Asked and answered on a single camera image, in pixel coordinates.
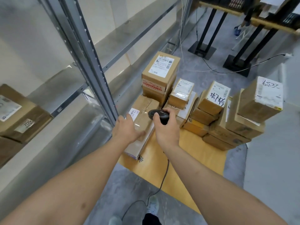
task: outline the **hand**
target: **hand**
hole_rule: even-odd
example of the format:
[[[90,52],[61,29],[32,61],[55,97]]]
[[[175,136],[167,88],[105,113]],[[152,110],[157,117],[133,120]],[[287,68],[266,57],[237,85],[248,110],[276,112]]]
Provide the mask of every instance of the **hand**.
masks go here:
[[[112,130],[112,138],[127,145],[135,142],[140,136],[145,134],[145,131],[135,130],[130,114],[126,114],[126,119],[119,116]]]
[[[159,114],[155,113],[153,117],[156,140],[163,151],[168,148],[175,148],[179,146],[179,126],[176,122],[175,111],[170,108],[164,108],[170,114],[167,125],[160,122]]]

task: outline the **barcode scanner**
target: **barcode scanner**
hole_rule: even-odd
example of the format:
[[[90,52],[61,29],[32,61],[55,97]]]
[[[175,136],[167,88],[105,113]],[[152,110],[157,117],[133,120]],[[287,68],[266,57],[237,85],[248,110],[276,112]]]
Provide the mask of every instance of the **barcode scanner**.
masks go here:
[[[164,110],[150,110],[148,112],[148,116],[151,120],[153,120],[153,116],[154,116],[155,113],[158,113],[159,118],[160,118],[160,122],[163,125],[166,125],[168,123],[170,115],[167,111],[164,111]]]

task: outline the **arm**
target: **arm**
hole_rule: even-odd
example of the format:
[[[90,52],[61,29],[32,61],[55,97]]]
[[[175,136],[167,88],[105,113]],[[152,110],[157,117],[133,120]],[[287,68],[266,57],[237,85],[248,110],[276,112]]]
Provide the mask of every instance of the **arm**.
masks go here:
[[[287,224],[256,197],[210,170],[179,147],[179,127],[172,109],[167,125],[153,117],[156,139],[205,221],[219,224]]]
[[[0,224],[83,224],[120,155],[143,134],[134,129],[129,114],[126,120],[120,116],[111,140],[49,180]]]

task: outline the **person's left hand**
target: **person's left hand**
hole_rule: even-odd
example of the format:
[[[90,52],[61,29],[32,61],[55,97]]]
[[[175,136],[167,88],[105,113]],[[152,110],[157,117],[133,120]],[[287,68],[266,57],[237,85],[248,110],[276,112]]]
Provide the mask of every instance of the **person's left hand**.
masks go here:
[[[140,136],[145,134],[145,131],[135,130],[130,114],[126,114],[126,119],[119,116],[115,123],[115,127],[112,130],[113,139],[120,140],[128,145],[135,142]]]

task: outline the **concrete floor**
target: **concrete floor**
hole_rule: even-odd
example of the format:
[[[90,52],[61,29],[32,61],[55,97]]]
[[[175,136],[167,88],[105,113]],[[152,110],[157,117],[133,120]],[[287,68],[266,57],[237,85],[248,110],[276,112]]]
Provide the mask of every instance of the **concrete floor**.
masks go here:
[[[210,11],[209,9],[198,23],[199,39],[210,15]],[[209,42],[222,14],[222,12],[217,11],[204,43],[207,44]],[[207,63],[211,68],[217,68],[219,72],[229,72],[227,69],[222,68],[222,65],[229,54],[235,55],[238,51],[238,49],[237,51],[231,51],[231,48],[237,42],[233,34],[233,28],[238,23],[240,23],[239,18],[228,15],[213,43],[213,46],[216,47],[217,50]],[[195,41],[196,29],[194,29],[182,43],[184,58],[182,58],[181,49],[176,50],[174,55],[182,58],[178,69],[178,77],[194,82],[194,91],[197,93],[200,94],[202,90],[209,87],[213,80],[216,80],[230,87],[230,94],[233,95],[240,88],[247,87],[251,80],[254,79],[256,75],[255,69],[251,70],[248,78],[236,73],[220,74],[213,71],[200,72],[209,70],[209,68],[200,57],[187,51]],[[227,160],[225,162],[224,177],[240,187],[244,185],[246,155],[247,147],[246,145],[241,145],[228,151]],[[112,215],[122,217],[132,202],[136,200],[146,200],[148,194],[156,190],[157,188],[155,186],[138,177],[120,164],[117,164],[100,199],[84,224],[108,224],[108,220]],[[206,224],[203,216],[168,194],[161,191],[157,195],[160,201],[158,217],[162,224]],[[123,224],[141,224],[145,212],[146,207],[142,202],[134,204],[126,214]]]

